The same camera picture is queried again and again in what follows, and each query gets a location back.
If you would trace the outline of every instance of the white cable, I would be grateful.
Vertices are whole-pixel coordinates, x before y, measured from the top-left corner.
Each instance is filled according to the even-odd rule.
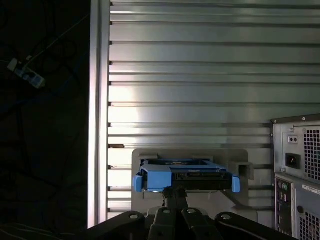
[[[13,228],[13,229],[17,229],[17,230],[23,231],[23,232],[36,233],[36,234],[43,235],[43,236],[47,236],[47,237],[50,237],[50,238],[53,238],[53,239],[57,239],[57,240],[62,240],[62,239],[57,238],[57,237],[55,237],[55,236],[48,235],[48,234],[44,234],[44,233],[40,233],[40,232],[37,232],[37,231],[20,229],[20,228],[14,227],[14,226],[6,226],[6,227]]]
[[[6,232],[6,231],[2,230],[2,229],[0,229],[0,232],[3,232],[4,234],[6,234],[6,235],[8,235],[8,236],[10,236],[10,237],[16,238],[16,239],[27,240],[27,239],[25,239],[25,238],[23,238],[23,237],[16,236],[16,235],[13,235],[13,234],[10,234],[10,233],[8,233],[8,232]]]
[[[56,40],[54,40],[50,45],[48,45],[45,50],[42,50],[41,52],[39,52],[37,55],[35,55],[34,57],[32,57],[30,59],[30,61],[28,61],[25,66],[23,67],[23,69],[27,68],[28,65],[33,61],[35,60],[37,57],[39,57],[40,55],[42,55],[46,50],[48,50],[49,48],[51,48],[60,38],[62,38],[64,35],[66,35],[68,32],[70,32],[73,28],[75,28],[76,26],[78,26],[80,23],[82,23],[83,20],[85,20],[87,17],[89,16],[88,15],[85,15],[82,19],[80,19],[80,21],[78,21],[76,24],[74,24],[72,27],[70,27],[68,30],[66,30],[64,33],[62,33],[59,37],[57,37]]]

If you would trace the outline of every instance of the metal frame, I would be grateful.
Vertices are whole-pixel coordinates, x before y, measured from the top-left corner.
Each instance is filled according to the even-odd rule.
[[[108,214],[110,1],[91,1],[87,227]]]

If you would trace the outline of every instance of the power socket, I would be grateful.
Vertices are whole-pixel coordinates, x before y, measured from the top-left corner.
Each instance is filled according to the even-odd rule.
[[[21,64],[21,62],[18,62],[17,59],[12,59],[11,62],[8,65],[8,69],[17,75],[18,77],[22,78],[23,80],[28,81],[32,86],[34,86],[36,89],[40,89],[46,85],[46,80],[37,74],[36,72],[32,71],[28,67],[24,67],[22,69],[17,68],[17,65]]]
[[[289,144],[298,144],[298,136],[288,136]]]

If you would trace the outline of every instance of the blue cable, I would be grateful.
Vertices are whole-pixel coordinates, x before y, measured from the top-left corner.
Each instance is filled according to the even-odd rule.
[[[82,63],[84,62],[84,60],[86,59],[86,56],[89,52],[85,52],[80,58],[79,60],[77,61],[73,71],[75,73],[78,72],[78,70],[80,69]],[[46,95],[42,95],[42,96],[38,96],[38,97],[35,97],[35,98],[31,98],[31,99],[24,99],[24,100],[19,100],[19,101],[16,101],[14,104],[11,104],[9,106],[2,106],[0,109],[0,114],[3,114],[5,112],[7,112],[9,109],[11,109],[12,107],[16,106],[16,105],[20,105],[20,104],[26,104],[26,103],[29,103],[29,102],[37,102],[37,101],[44,101],[44,100],[48,100],[50,98],[52,98],[54,95],[59,95],[61,94],[65,89],[66,87],[68,86],[69,82],[74,78],[73,75],[70,75],[70,77],[60,86],[58,87],[54,93],[51,93],[51,94],[46,94]]]

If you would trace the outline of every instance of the ventilation grille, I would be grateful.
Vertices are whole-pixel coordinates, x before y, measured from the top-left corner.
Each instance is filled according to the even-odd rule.
[[[308,178],[320,181],[320,130],[304,134],[304,169]]]
[[[320,240],[319,218],[305,212],[305,217],[300,217],[300,239]]]

